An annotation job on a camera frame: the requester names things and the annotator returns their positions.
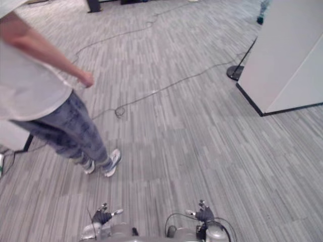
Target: cable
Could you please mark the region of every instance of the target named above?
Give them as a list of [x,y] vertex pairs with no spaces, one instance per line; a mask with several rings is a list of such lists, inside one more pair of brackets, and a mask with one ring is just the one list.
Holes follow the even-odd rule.
[[190,219],[192,219],[192,220],[196,220],[196,221],[198,221],[196,218],[192,218],[192,217],[190,217],[190,216],[188,216],[188,215],[186,215],[186,214],[182,214],[182,213],[172,213],[170,216],[168,216],[168,217],[167,217],[166,222],[165,222],[165,236],[166,236],[166,237],[167,237],[167,224],[168,224],[168,221],[169,221],[169,219],[170,219],[171,217],[173,217],[174,215],[180,215],[180,216],[187,217],[187,218],[190,218]]
[[200,72],[200,73],[198,73],[198,74],[195,74],[195,75],[192,75],[192,76],[189,76],[189,77],[185,77],[185,78],[183,78],[183,79],[180,79],[180,80],[178,80],[178,81],[176,81],[176,82],[174,82],[174,83],[172,83],[172,84],[170,84],[170,85],[168,85],[168,86],[165,86],[165,87],[163,87],[163,88],[161,88],[161,89],[159,89],[159,90],[157,90],[157,91],[154,91],[153,93],[150,93],[150,94],[148,94],[148,95],[146,95],[146,96],[143,96],[143,97],[141,97],[141,98],[135,99],[134,101],[131,101],[131,102],[127,102],[127,103],[125,103],[125,104],[122,104],[122,105],[118,106],[116,109],[113,109],[113,108],[106,109],[106,110],[102,111],[101,113],[99,113],[98,115],[96,115],[95,117],[93,117],[93,118],[92,118],[92,120],[94,120],[94,119],[96,119],[96,118],[98,118],[98,117],[102,116],[103,114],[105,114],[105,113],[106,113],[106,112],[108,112],[108,111],[114,111],[114,112],[115,112],[116,117],[117,117],[117,118],[121,118],[121,117],[125,114],[125,112],[126,112],[126,110],[125,110],[125,107],[126,107],[126,106],[132,105],[132,104],[137,103],[137,102],[139,102],[139,101],[141,101],[141,100],[144,100],[144,99],[146,99],[146,98],[148,98],[148,97],[154,96],[154,95],[156,95],[157,93],[160,93],[160,92],[162,92],[162,91],[165,91],[165,90],[169,89],[170,87],[173,87],[173,86],[175,86],[175,85],[180,84],[181,82],[187,81],[187,80],[189,80],[189,79],[191,79],[191,78],[194,78],[194,77],[201,76],[201,75],[203,75],[204,73],[208,72],[209,70],[211,70],[211,69],[213,69],[213,68],[215,68],[215,67],[230,64],[230,63],[234,62],[234,61],[236,60],[236,58],[237,58],[238,56],[242,55],[242,54],[245,54],[245,52],[237,54],[237,55],[236,55],[236,57],[235,57],[235,58],[233,58],[233,59],[232,59],[231,61],[229,61],[229,62],[220,63],[220,64],[215,64],[215,65],[213,65],[213,66],[211,66],[211,67],[209,67],[209,68],[205,69],[204,71],[202,71],[202,72]]
[[[190,216],[188,216],[188,215],[186,215],[186,214],[182,214],[182,213],[172,213],[170,216],[168,216],[168,217],[167,217],[166,222],[165,222],[165,236],[166,236],[166,237],[167,237],[167,224],[168,224],[168,221],[169,221],[169,219],[170,219],[171,217],[173,217],[174,215],[180,215],[180,216],[184,216],[184,217],[190,218],[190,219],[192,219],[192,220],[196,220],[196,221],[198,221],[196,218],[192,218],[192,217],[190,217]],[[234,240],[235,240],[234,242],[237,242],[237,241],[238,241],[238,240],[237,240],[236,232],[235,232],[235,230],[234,230],[233,226],[231,225],[231,223],[229,223],[229,222],[228,222],[227,220],[225,220],[224,218],[220,218],[220,217],[216,217],[216,218],[214,218],[214,219],[219,219],[219,220],[225,221],[225,222],[229,225],[230,229],[233,231],[233,236],[234,236]],[[230,233],[228,232],[227,228],[226,228],[223,224],[221,224],[221,225],[223,226],[224,231],[225,231],[225,232],[226,232],[226,234],[228,235],[229,242],[231,242],[231,236],[230,236]]]
[[74,60],[74,61],[73,61],[73,64],[75,64],[75,63],[79,60],[79,54],[80,54],[83,50],[85,50],[85,49],[87,49],[87,48],[89,48],[89,47],[91,47],[91,46],[93,46],[93,45],[96,45],[96,44],[99,44],[99,43],[102,43],[102,42],[108,41],[108,40],[110,40],[110,39],[114,39],[114,38],[117,38],[117,37],[120,37],[120,36],[123,36],[123,35],[132,34],[132,33],[136,33],[136,32],[141,32],[141,31],[144,31],[144,30],[146,30],[146,29],[149,29],[149,28],[151,28],[151,27],[152,27],[152,26],[157,22],[158,17],[159,17],[160,15],[163,15],[163,14],[169,13],[169,12],[171,12],[171,11],[173,11],[173,10],[176,10],[176,9],[179,9],[179,8],[185,7],[185,6],[187,6],[187,5],[191,5],[191,4],[192,4],[192,3],[186,3],[186,4],[180,5],[180,6],[178,6],[178,7],[175,7],[175,8],[169,9],[169,10],[166,10],[166,11],[164,11],[164,12],[161,12],[161,13],[158,13],[158,14],[154,14],[154,15],[152,15],[152,17],[156,17],[156,19],[155,19],[155,20],[152,20],[152,21],[147,21],[146,23],[147,23],[147,24],[150,24],[150,25],[149,25],[149,26],[147,26],[147,27],[144,27],[144,28],[142,28],[142,29],[137,29],[137,30],[127,31],[127,32],[124,32],[124,33],[121,33],[121,34],[117,34],[117,35],[114,35],[114,36],[108,37],[108,38],[106,38],[106,39],[102,39],[102,40],[99,40],[99,41],[96,41],[96,42],[93,42],[93,43],[91,43],[91,44],[89,44],[89,45],[84,46],[83,48],[81,48],[80,50],[78,50],[78,51],[75,53],[75,55],[76,55],[76,60]]

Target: white partition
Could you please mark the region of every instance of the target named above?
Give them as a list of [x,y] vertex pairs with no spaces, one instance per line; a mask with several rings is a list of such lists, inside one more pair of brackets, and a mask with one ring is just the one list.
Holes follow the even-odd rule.
[[0,144],[19,151],[24,149],[28,138],[29,132],[26,130],[11,122],[0,120]]
[[273,1],[238,85],[265,113],[323,102],[323,1]]

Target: black stand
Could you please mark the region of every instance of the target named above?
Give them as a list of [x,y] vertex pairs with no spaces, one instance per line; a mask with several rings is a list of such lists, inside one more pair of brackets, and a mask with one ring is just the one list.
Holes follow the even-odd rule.
[[244,61],[244,59],[247,57],[247,55],[249,54],[249,52],[251,51],[253,45],[255,44],[257,38],[253,41],[252,45],[250,46],[250,48],[248,49],[247,53],[243,56],[242,60],[240,61],[240,63],[237,66],[231,66],[227,69],[227,76],[229,78],[231,78],[232,80],[238,81],[241,73],[244,69],[243,66],[241,66],[242,62]]

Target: hand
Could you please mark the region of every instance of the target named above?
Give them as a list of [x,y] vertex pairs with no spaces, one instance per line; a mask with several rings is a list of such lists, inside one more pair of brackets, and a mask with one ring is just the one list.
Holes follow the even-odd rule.
[[91,72],[83,72],[79,81],[83,83],[86,88],[89,88],[94,84],[94,78]]
[[100,224],[104,225],[111,218],[112,218],[111,213],[105,213],[102,210],[97,210],[95,215],[92,218],[92,221],[93,221],[93,223],[100,223]]
[[205,210],[200,209],[200,211],[196,213],[195,217],[197,220],[204,223],[214,221],[213,212],[209,207],[206,207]]

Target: gray striped carpet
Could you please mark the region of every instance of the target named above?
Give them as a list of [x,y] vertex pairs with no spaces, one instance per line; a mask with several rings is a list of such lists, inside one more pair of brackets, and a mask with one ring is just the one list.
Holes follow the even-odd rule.
[[[17,155],[0,181],[1,242],[78,241],[86,208],[102,202],[125,209],[113,223],[163,236],[166,217],[201,198],[239,242],[323,241],[323,107],[259,117],[226,77],[230,64],[211,68],[248,49],[260,1],[109,2],[96,14],[84,1],[49,3],[18,13],[94,72],[96,85],[78,93],[123,160],[104,178],[47,146]],[[125,106],[121,118],[102,113],[182,79]],[[34,139],[30,150],[42,144]],[[185,218],[170,222],[194,229]]]

